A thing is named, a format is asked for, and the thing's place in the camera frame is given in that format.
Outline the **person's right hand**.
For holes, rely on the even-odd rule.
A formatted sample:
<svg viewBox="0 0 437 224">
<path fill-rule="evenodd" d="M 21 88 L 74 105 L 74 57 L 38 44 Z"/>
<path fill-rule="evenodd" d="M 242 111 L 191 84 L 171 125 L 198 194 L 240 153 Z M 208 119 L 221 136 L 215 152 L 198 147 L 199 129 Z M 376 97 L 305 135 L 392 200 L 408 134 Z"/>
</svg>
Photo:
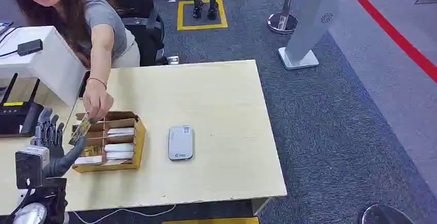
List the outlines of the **person's right hand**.
<svg viewBox="0 0 437 224">
<path fill-rule="evenodd" d="M 87 85 L 83 95 L 83 105 L 91 121 L 97 122 L 105 117 L 113 106 L 113 102 L 113 97 L 103 85 Z"/>
</svg>

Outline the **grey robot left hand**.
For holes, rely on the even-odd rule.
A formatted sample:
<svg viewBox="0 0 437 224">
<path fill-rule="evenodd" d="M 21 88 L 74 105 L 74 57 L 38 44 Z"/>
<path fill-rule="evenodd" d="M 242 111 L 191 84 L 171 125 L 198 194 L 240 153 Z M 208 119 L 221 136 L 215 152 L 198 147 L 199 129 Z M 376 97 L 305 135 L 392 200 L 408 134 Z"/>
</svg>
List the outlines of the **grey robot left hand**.
<svg viewBox="0 0 437 224">
<path fill-rule="evenodd" d="M 49 163 L 43 168 L 47 178 L 63 177 L 80 157 L 86 144 L 86 136 L 73 137 L 74 147 L 64 152 L 62 146 L 64 123 L 57 124 L 59 116 L 52 115 L 52 108 L 44 108 L 35 127 L 32 145 L 49 149 Z"/>
</svg>

